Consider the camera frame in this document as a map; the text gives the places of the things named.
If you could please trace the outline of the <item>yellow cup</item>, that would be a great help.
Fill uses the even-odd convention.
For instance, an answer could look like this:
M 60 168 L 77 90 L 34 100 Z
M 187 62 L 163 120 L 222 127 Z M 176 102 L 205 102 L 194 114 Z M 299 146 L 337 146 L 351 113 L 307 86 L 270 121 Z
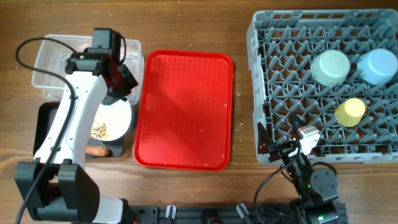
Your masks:
M 338 123 L 345 127 L 356 126 L 366 111 L 366 105 L 359 98 L 349 98 L 340 104 L 334 112 Z

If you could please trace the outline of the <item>green bowl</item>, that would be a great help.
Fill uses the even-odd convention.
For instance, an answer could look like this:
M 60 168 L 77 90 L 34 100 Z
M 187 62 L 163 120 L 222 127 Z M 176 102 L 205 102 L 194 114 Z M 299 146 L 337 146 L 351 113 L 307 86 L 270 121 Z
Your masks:
M 348 57 L 338 50 L 327 50 L 316 56 L 310 70 L 313 78 L 321 85 L 338 86 L 349 74 L 351 64 Z

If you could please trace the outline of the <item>orange carrot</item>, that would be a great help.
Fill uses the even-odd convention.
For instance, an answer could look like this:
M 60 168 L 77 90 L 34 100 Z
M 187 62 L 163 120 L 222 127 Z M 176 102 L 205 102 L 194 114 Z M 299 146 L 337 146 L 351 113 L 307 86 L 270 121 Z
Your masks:
M 86 154 L 95 157 L 107 157 L 109 149 L 104 146 L 87 146 Z

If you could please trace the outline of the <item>light blue plate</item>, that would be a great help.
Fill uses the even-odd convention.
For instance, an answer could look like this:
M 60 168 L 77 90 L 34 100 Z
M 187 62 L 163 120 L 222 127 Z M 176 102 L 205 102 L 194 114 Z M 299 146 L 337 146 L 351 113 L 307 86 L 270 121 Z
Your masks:
M 113 141 L 122 137 L 130 127 L 132 108 L 130 102 L 118 100 L 111 105 L 100 104 L 94 121 L 107 126 L 109 138 L 100 141 Z

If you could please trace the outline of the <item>light blue bowl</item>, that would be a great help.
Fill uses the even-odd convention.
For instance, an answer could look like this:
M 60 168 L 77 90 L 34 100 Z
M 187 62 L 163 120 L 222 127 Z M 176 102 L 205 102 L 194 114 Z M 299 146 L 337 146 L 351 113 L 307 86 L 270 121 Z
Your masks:
M 362 56 L 357 62 L 361 77 L 373 85 L 383 85 L 391 81 L 397 73 L 397 57 L 386 49 L 375 49 Z

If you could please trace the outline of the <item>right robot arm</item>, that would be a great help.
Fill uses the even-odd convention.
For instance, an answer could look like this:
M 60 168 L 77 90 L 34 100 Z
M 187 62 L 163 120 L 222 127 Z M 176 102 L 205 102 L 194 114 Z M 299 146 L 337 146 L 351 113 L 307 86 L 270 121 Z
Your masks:
M 287 216 L 296 222 L 328 223 L 339 218 L 333 203 L 338 198 L 338 180 L 336 169 L 327 162 L 312 164 L 307 155 L 317 146 L 320 131 L 307 124 L 296 114 L 291 115 L 295 137 L 289 142 L 276 144 L 269 136 L 267 129 L 259 122 L 258 154 L 268 154 L 271 162 L 282 160 L 282 165 L 266 177 L 254 194 L 254 212 L 261 223 L 266 222 L 264 214 L 258 206 L 258 196 L 268 181 L 286 170 L 298 193 L 298 199 L 287 204 Z

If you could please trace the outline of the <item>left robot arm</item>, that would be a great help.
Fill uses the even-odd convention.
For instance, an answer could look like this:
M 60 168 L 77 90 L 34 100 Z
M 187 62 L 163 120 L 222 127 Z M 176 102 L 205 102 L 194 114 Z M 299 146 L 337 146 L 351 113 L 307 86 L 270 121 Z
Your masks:
M 85 172 L 86 148 L 101 105 L 126 101 L 137 81 L 124 64 L 126 40 L 110 28 L 96 28 L 92 44 L 67 61 L 62 100 L 50 131 L 30 162 L 20 162 L 14 179 L 35 221 L 138 223 L 124 198 L 102 195 Z

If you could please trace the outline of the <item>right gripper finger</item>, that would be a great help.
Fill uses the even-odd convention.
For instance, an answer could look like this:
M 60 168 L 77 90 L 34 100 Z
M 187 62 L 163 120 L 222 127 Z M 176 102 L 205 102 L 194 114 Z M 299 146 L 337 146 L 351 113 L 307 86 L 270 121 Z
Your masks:
M 269 136 L 267 129 L 261 122 L 257 124 L 258 131 L 258 144 L 257 153 L 258 154 L 268 154 L 274 150 L 274 142 Z
M 292 127 L 295 133 L 298 132 L 299 128 L 307 125 L 307 123 L 303 119 L 299 118 L 295 113 L 291 113 L 290 117 L 292 119 Z

